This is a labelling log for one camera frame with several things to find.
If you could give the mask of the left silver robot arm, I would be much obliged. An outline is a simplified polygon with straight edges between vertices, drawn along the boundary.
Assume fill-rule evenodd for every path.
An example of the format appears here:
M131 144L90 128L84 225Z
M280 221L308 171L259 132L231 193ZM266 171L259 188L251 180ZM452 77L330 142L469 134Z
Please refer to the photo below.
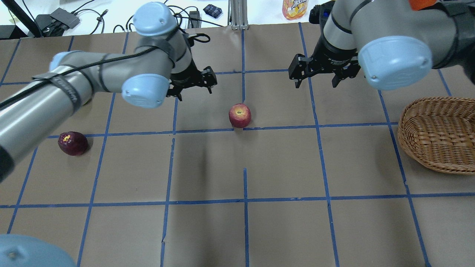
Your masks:
M217 84L210 66L197 69L190 41L167 5L139 7L133 24L140 39L129 55L65 51L56 54L49 71L36 75L1 102L1 180L54 129L73 116L98 92L121 93L140 108L158 108L165 98L181 99L183 89Z

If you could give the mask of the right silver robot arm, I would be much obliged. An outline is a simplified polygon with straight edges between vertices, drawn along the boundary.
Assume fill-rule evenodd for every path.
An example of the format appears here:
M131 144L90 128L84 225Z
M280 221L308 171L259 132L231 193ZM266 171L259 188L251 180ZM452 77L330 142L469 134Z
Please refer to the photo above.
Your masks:
M456 65L474 82L473 0L437 0L420 10L408 0L328 1L309 22L321 35L311 56L296 54L290 63L296 88L317 74L334 74L336 87L362 70L373 88L393 90Z

